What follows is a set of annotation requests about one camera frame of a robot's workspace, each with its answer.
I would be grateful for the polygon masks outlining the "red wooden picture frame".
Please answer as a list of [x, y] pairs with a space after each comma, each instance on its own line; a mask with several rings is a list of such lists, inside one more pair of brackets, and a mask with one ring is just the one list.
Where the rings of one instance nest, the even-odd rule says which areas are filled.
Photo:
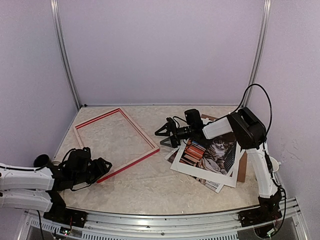
[[160, 148], [121, 107], [92, 117], [75, 126], [73, 132], [81, 148], [89, 147], [93, 157], [112, 163], [101, 183], [158, 153]]

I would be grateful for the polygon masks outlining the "cat photo print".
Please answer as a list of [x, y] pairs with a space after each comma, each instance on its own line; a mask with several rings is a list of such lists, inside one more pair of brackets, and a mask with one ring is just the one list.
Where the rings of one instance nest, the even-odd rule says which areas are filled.
[[244, 151], [232, 132], [199, 143], [191, 138], [182, 142], [172, 156], [170, 169], [186, 174], [219, 193], [223, 186], [235, 188]]

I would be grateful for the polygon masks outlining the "white mat board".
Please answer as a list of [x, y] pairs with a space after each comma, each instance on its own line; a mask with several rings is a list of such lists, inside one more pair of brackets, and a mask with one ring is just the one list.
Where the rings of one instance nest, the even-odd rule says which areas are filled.
[[247, 154], [236, 140], [226, 119], [211, 122], [203, 137], [183, 141], [170, 169], [190, 175], [204, 185], [219, 184], [235, 188], [247, 172]]

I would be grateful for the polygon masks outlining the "brown backing board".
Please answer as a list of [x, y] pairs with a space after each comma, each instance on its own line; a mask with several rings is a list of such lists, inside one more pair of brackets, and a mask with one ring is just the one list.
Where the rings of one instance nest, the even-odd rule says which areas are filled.
[[[209, 116], [206, 114], [202, 114], [201, 117], [206, 120], [215, 121], [218, 118]], [[247, 173], [247, 153], [246, 151], [243, 152], [243, 155], [241, 156], [239, 160], [239, 166], [238, 166], [238, 174], [237, 174], [237, 181], [240, 183], [244, 183], [246, 180], [246, 173]]]

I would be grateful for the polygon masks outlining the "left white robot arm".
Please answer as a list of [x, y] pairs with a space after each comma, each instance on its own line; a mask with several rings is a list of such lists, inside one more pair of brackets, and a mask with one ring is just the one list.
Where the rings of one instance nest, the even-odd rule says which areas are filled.
[[33, 167], [0, 166], [0, 206], [43, 212], [46, 219], [61, 223], [73, 219], [60, 192], [90, 187], [109, 173], [112, 163], [99, 157], [92, 159], [88, 147], [70, 149], [59, 164], [48, 155], [39, 155]]

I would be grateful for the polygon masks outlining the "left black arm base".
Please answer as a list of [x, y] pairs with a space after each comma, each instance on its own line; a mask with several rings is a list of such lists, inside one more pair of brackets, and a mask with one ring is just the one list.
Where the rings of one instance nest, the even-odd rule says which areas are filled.
[[84, 228], [88, 213], [81, 210], [66, 208], [58, 213], [45, 212], [43, 217], [47, 220], [68, 225], [70, 227]]

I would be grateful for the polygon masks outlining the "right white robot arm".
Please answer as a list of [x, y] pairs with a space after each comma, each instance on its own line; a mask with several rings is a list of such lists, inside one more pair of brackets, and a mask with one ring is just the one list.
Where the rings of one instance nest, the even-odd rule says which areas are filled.
[[155, 131], [156, 136], [165, 139], [161, 145], [176, 148], [181, 140], [195, 139], [198, 143], [204, 139], [211, 140], [222, 135], [233, 133], [240, 148], [251, 158], [254, 173], [258, 182], [258, 201], [256, 218], [266, 222], [275, 212], [275, 207], [282, 199], [281, 186], [274, 179], [275, 167], [279, 164], [270, 159], [267, 147], [268, 127], [248, 108], [242, 107], [218, 119], [204, 123], [197, 109], [185, 111], [187, 125], [178, 127], [172, 117]]

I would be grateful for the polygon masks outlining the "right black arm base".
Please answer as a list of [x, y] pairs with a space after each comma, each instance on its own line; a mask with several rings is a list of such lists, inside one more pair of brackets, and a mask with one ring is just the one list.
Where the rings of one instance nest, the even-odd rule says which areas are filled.
[[283, 215], [280, 210], [281, 194], [272, 195], [270, 198], [258, 197], [257, 208], [243, 210], [238, 213], [238, 219], [242, 227], [262, 224], [280, 219]]

